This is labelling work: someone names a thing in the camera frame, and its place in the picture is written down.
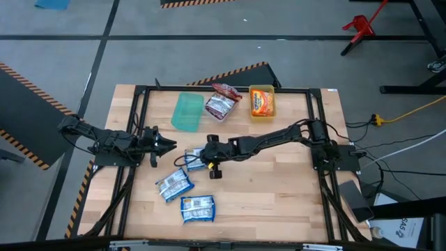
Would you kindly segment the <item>yellow plastic container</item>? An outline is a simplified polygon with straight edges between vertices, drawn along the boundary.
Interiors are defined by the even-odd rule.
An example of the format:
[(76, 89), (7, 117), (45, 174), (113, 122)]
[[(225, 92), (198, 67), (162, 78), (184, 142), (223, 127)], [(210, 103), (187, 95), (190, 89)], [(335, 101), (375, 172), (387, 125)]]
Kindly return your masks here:
[[(252, 89), (260, 89), (262, 91), (271, 92), (274, 95), (274, 114), (272, 116), (252, 116), (251, 114), (251, 108), (252, 108), (252, 101), (251, 101), (251, 91)], [(275, 100), (275, 88), (272, 85), (251, 85), (249, 87), (249, 101), (250, 101), (250, 115), (253, 122), (271, 122), (274, 120), (277, 108), (276, 108), (276, 100)]]

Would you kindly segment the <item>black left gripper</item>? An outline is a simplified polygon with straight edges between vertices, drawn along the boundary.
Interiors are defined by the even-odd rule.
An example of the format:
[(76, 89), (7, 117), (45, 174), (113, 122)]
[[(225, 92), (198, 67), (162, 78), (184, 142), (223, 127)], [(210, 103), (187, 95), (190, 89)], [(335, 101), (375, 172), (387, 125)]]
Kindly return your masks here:
[(150, 153), (151, 167), (157, 167), (157, 157), (174, 150), (176, 148), (177, 141), (167, 139), (161, 135), (158, 127), (155, 125), (152, 128), (145, 127), (141, 136), (141, 145), (143, 146), (145, 153)]

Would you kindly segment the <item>orange Maruchan ramen packet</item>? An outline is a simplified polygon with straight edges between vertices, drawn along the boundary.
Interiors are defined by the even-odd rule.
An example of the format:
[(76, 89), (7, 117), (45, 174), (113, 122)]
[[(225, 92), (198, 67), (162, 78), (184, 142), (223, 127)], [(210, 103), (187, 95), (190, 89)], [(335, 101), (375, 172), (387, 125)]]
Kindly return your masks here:
[(274, 95), (260, 89), (251, 91), (252, 116), (272, 116), (274, 114)]

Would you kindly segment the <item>red metal stand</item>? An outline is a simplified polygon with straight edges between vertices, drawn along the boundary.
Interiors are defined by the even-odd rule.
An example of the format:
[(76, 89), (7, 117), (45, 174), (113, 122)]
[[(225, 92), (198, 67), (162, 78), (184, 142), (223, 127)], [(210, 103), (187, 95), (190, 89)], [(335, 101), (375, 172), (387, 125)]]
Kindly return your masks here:
[(371, 24), (376, 19), (380, 11), (387, 5), (389, 0), (381, 0), (380, 6), (376, 12), (368, 19), (365, 15), (356, 15), (353, 20), (347, 25), (343, 26), (343, 30), (348, 30), (353, 27), (357, 33), (350, 40), (349, 44), (341, 51), (341, 56), (346, 56), (355, 46), (362, 42), (362, 39), (367, 36), (374, 37), (374, 32)]

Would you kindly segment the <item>black aluminium table frame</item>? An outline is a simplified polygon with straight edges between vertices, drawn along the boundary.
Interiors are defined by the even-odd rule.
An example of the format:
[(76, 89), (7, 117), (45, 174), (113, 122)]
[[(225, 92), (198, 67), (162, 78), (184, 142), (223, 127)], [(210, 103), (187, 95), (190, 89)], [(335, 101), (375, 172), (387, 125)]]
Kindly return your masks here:
[(249, 94), (229, 118), (219, 123), (201, 117), (196, 132), (177, 130), (171, 117), (182, 93), (212, 95), (209, 86), (152, 86), (140, 96), (138, 106), (146, 109), (142, 120), (157, 126), (163, 137), (177, 147), (151, 167), (145, 160), (138, 166), (129, 202), (122, 202), (114, 216), (111, 233), (126, 239), (187, 242), (199, 245), (238, 241), (271, 244), (327, 243), (330, 239), (351, 240), (346, 226), (320, 190), (311, 151), (299, 143), (288, 143), (261, 151), (243, 162), (220, 165), (222, 177), (212, 179), (206, 170), (192, 172), (192, 196), (211, 195), (216, 203), (212, 222), (183, 222), (180, 200), (166, 202), (156, 182), (174, 172), (174, 160), (185, 150), (203, 146), (209, 134), (225, 142), (231, 137), (263, 135), (315, 117), (329, 124), (330, 138), (346, 144), (346, 126), (339, 94), (329, 89), (278, 89), (276, 117), (269, 122), (253, 121)]

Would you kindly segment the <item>green plastic container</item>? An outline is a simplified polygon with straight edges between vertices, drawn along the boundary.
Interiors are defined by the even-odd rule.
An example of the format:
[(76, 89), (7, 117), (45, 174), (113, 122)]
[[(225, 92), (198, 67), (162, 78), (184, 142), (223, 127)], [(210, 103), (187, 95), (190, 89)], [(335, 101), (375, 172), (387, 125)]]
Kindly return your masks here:
[(196, 132), (203, 112), (203, 101), (202, 95), (181, 92), (171, 118), (172, 126), (178, 130)]

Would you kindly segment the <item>person's shoe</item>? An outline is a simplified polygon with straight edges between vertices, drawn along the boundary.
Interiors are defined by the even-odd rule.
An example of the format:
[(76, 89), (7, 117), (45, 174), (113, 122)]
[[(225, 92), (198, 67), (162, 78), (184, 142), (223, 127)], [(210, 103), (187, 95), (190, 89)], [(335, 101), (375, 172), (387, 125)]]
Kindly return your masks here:
[(427, 65), (427, 69), (432, 73), (439, 73), (442, 70), (446, 69), (446, 55), (429, 63)]

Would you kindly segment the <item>red Maruchan ramen packet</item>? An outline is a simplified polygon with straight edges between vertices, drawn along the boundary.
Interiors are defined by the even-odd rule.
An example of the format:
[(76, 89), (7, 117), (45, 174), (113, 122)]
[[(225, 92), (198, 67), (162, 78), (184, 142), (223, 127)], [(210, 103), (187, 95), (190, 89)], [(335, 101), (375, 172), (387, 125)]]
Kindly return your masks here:
[(240, 101), (243, 98), (243, 96), (237, 91), (236, 88), (229, 86), (228, 84), (214, 83), (212, 84), (212, 87), (214, 88), (216, 93), (226, 98), (235, 100), (236, 102)]
[(218, 121), (223, 121), (235, 107), (236, 101), (214, 93), (205, 104), (204, 109)]

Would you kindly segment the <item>black hazard-striped floor mat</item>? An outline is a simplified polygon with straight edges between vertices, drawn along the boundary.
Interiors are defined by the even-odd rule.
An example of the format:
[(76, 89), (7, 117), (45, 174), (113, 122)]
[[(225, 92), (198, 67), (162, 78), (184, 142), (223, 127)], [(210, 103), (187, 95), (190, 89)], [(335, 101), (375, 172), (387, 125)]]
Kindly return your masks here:
[(271, 85), (276, 89), (280, 89), (282, 87), (269, 63), (265, 61), (213, 75), (212, 77), (206, 77), (190, 82), (187, 85), (211, 86), (215, 83), (228, 84), (229, 86), (238, 87), (251, 85)]
[(180, 8), (188, 6), (200, 6), (214, 3), (226, 3), (235, 0), (160, 0), (160, 7), (166, 8)]
[(42, 170), (70, 147), (58, 126), (76, 113), (0, 62), (0, 137)]

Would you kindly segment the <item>black metal beam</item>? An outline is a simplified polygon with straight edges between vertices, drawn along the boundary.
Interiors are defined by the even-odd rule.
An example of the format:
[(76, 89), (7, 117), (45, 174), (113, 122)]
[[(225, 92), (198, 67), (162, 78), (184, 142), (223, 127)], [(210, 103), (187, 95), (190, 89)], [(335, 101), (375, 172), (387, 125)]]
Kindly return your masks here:
[(446, 197), (407, 201), (375, 207), (384, 219), (424, 218), (416, 248), (446, 251)]

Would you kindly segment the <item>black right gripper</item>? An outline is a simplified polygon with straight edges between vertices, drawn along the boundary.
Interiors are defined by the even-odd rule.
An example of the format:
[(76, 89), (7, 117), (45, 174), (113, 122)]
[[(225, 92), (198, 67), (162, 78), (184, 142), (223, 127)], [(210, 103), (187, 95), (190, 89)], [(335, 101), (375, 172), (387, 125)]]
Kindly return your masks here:
[(210, 179), (220, 179), (222, 171), (219, 170), (219, 164), (230, 159), (230, 146), (221, 143), (218, 135), (207, 135), (206, 139), (204, 147), (196, 148), (198, 154), (202, 155), (202, 162), (198, 162), (197, 169), (209, 168)]

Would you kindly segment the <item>blue floor mat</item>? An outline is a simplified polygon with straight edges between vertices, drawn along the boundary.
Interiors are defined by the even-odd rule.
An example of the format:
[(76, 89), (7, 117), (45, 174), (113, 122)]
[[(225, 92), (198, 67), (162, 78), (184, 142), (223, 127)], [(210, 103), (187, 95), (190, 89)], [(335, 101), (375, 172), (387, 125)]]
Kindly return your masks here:
[(66, 10), (70, 0), (36, 0), (34, 6), (48, 10)]

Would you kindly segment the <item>clear plastic container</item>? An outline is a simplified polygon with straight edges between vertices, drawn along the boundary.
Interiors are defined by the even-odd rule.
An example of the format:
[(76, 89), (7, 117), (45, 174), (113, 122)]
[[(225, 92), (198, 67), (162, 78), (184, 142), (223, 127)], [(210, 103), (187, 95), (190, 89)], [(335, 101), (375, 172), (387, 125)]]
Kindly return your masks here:
[(204, 105), (204, 111), (219, 122), (223, 122), (235, 109), (243, 96), (228, 84), (212, 84), (214, 93)]

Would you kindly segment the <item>white printed paper sheet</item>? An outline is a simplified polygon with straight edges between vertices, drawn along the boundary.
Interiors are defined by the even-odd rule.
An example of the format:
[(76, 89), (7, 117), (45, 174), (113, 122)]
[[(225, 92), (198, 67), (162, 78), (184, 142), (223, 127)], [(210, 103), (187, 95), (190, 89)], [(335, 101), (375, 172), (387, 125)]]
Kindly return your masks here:
[(369, 220), (369, 227), (380, 227), (383, 230), (383, 238), (381, 240), (404, 248), (416, 248), (420, 240), (424, 218), (384, 219), (382, 213), (375, 209), (377, 206), (397, 203), (397, 200), (383, 193), (378, 193), (374, 200), (374, 208), (372, 209), (374, 218)]

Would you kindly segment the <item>blue Maruchan ramen packet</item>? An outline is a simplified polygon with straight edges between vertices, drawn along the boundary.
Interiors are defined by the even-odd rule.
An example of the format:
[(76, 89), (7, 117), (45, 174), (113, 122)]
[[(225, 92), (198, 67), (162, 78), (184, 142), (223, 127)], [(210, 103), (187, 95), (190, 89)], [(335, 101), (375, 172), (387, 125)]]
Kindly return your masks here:
[(216, 208), (212, 195), (181, 197), (180, 212), (184, 223), (213, 222)]
[(159, 190), (159, 195), (166, 203), (194, 188), (194, 184), (183, 168), (179, 168), (169, 176), (157, 181), (155, 185)]
[(199, 161), (201, 161), (201, 158), (196, 148), (185, 150), (184, 161), (188, 172), (199, 171), (197, 169), (197, 164)]

